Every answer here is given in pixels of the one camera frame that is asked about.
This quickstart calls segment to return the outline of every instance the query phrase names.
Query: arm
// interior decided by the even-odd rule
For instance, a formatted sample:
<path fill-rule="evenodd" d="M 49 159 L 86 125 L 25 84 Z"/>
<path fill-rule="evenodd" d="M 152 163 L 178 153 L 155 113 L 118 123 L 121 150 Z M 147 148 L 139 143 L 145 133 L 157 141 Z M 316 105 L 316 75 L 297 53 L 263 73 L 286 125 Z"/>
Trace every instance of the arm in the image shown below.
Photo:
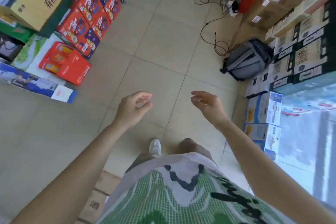
<path fill-rule="evenodd" d="M 152 95 L 137 92 L 121 100 L 111 125 L 38 194 L 12 224 L 73 224 L 81 213 L 118 138 L 152 107 Z M 138 108 L 138 103 L 145 103 Z"/>
<path fill-rule="evenodd" d="M 191 102 L 226 138 L 254 194 L 297 223 L 336 223 L 317 200 L 278 167 L 225 114 L 217 96 L 193 91 Z"/>

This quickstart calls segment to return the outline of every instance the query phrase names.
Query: shoe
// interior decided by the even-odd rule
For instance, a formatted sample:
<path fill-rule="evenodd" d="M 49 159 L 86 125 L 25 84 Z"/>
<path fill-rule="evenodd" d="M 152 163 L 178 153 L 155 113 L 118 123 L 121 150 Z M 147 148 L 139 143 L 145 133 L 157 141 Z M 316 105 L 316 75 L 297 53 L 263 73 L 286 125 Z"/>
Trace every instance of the shoe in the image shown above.
<path fill-rule="evenodd" d="M 161 155 L 161 142 L 159 139 L 153 139 L 149 144 L 149 153 Z"/>

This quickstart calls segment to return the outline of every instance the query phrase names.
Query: hand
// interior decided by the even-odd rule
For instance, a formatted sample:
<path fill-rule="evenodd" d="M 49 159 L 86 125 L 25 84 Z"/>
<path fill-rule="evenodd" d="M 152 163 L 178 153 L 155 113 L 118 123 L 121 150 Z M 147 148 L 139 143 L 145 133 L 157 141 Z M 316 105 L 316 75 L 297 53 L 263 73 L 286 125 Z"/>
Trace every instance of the hand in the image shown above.
<path fill-rule="evenodd" d="M 219 129 L 220 125 L 230 120 L 217 96 L 203 90 L 193 91 L 191 94 L 194 95 L 191 97 L 193 105 L 201 110 L 204 117 L 214 125 L 216 129 Z"/>
<path fill-rule="evenodd" d="M 138 91 L 124 97 L 119 104 L 113 123 L 122 126 L 125 130 L 135 126 L 145 113 L 152 108 L 151 98 L 152 94 L 144 91 Z M 144 105 L 137 107 L 138 103 L 144 103 Z"/>

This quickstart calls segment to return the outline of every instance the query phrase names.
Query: person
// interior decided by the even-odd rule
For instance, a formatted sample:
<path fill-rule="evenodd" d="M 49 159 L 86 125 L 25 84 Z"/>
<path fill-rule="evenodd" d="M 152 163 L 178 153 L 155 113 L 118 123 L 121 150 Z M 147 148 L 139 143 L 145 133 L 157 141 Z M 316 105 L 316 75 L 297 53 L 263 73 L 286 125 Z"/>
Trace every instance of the person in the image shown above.
<path fill-rule="evenodd" d="M 185 139 L 179 149 L 183 154 L 139 156 L 97 223 L 336 223 L 230 121 L 217 96 L 205 91 L 191 94 L 194 106 L 225 136 L 256 197 L 225 178 L 206 149 Z M 123 98 L 112 124 L 12 223 L 73 224 L 113 145 L 152 108 L 151 97 L 148 92 L 137 92 Z M 160 153 L 157 140 L 151 151 Z"/>

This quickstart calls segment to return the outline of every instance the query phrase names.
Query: forearm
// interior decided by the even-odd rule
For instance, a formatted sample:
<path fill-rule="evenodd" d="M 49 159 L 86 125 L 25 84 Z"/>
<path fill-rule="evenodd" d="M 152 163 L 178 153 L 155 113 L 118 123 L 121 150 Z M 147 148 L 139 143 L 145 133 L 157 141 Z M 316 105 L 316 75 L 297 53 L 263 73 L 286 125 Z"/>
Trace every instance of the forearm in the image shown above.
<path fill-rule="evenodd" d="M 336 223 L 327 210 L 231 121 L 223 133 L 254 194 L 297 223 Z"/>
<path fill-rule="evenodd" d="M 13 224 L 73 224 L 125 129 L 112 123 L 13 220 Z"/>

